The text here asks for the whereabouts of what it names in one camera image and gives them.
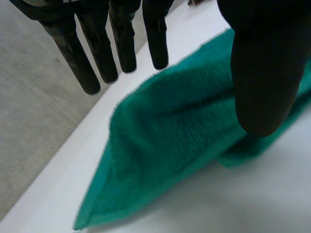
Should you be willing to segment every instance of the gray floor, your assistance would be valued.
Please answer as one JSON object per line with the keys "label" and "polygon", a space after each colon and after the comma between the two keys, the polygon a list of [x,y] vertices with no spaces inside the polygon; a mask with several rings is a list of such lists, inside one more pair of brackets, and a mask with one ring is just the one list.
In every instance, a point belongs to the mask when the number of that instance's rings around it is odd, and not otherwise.
{"label": "gray floor", "polygon": [[[8,0],[0,0],[0,22],[1,220],[108,87],[84,94],[53,40]],[[141,11],[133,24],[138,51],[146,41]],[[80,27],[78,34],[95,67]]]}

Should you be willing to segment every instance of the black finger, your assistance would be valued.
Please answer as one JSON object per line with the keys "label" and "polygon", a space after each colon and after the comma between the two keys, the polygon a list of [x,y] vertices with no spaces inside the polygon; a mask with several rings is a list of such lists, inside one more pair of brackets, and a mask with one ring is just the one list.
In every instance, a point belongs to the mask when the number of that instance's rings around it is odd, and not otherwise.
{"label": "black finger", "polygon": [[77,37],[74,16],[40,23],[54,39],[83,90],[90,95],[98,93],[100,84]]}
{"label": "black finger", "polygon": [[124,73],[136,69],[134,30],[132,20],[140,7],[140,0],[110,1],[109,17],[116,42],[121,69]]}
{"label": "black finger", "polygon": [[74,4],[101,77],[105,83],[113,83],[118,78],[118,72],[105,29],[109,2],[108,0],[90,0],[77,1]]}
{"label": "black finger", "polygon": [[172,4],[173,0],[144,0],[142,3],[149,51],[156,69],[163,69],[169,63],[165,16]]}
{"label": "black finger", "polygon": [[310,52],[310,12],[277,27],[236,32],[231,72],[237,117],[247,132],[268,136],[282,124],[295,101]]}

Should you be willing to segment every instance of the green towel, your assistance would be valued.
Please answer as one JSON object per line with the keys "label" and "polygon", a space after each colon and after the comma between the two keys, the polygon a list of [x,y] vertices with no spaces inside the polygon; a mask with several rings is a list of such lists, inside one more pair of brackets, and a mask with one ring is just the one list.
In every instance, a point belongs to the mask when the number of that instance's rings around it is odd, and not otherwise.
{"label": "green towel", "polygon": [[153,76],[116,108],[110,137],[74,229],[125,218],[213,160],[237,166],[265,150],[311,97],[308,62],[294,108],[272,136],[240,127],[230,74],[234,32]]}

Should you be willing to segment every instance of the white table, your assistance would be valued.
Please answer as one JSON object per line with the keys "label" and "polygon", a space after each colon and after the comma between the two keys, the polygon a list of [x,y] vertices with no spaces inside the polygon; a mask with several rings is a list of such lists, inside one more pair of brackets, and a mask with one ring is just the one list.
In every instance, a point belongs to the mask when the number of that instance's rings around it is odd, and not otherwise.
{"label": "white table", "polygon": [[[171,64],[228,28],[216,1],[170,14]],[[0,223],[0,233],[71,233],[108,136],[115,104],[156,71],[147,45],[138,70],[120,76]],[[234,171],[213,164],[135,216],[87,233],[310,233],[311,113],[259,159]]]}

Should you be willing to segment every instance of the towel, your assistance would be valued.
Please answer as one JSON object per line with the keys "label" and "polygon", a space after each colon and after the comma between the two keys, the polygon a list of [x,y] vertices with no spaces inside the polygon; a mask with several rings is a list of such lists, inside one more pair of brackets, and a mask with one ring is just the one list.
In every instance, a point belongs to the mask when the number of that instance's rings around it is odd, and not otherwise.
{"label": "towel", "polygon": [[235,167],[252,160],[297,119],[311,99],[311,61],[277,132],[258,138],[241,128],[230,74],[233,36],[229,30],[212,39],[119,103],[75,230],[131,215],[211,161]]}

